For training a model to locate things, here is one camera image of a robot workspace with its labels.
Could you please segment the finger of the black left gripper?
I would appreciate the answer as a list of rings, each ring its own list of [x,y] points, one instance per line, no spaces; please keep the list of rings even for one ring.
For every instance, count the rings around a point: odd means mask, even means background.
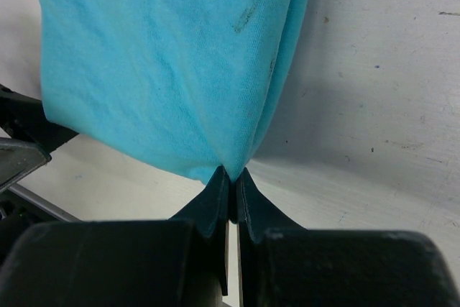
[[[1,138],[1,192],[51,161],[39,145]]]
[[[12,138],[39,145],[47,153],[55,151],[77,132],[49,122],[42,102],[1,85],[1,128]]]

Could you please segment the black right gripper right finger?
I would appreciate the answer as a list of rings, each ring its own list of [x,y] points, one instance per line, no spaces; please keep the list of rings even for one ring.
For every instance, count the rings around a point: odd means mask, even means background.
[[[273,298],[269,236],[304,229],[264,196],[245,168],[234,184],[233,223],[237,225],[239,305],[267,306]]]

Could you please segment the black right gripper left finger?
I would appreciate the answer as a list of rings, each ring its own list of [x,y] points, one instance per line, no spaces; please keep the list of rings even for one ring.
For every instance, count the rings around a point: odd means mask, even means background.
[[[205,188],[171,217],[172,220],[187,219],[194,223],[211,249],[208,259],[224,296],[228,295],[229,189],[229,176],[224,167],[219,166]]]

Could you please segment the turquoise t shirt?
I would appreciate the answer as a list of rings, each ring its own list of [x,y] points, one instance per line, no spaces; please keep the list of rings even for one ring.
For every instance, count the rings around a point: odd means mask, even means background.
[[[308,0],[39,2],[47,119],[207,183],[262,143]]]

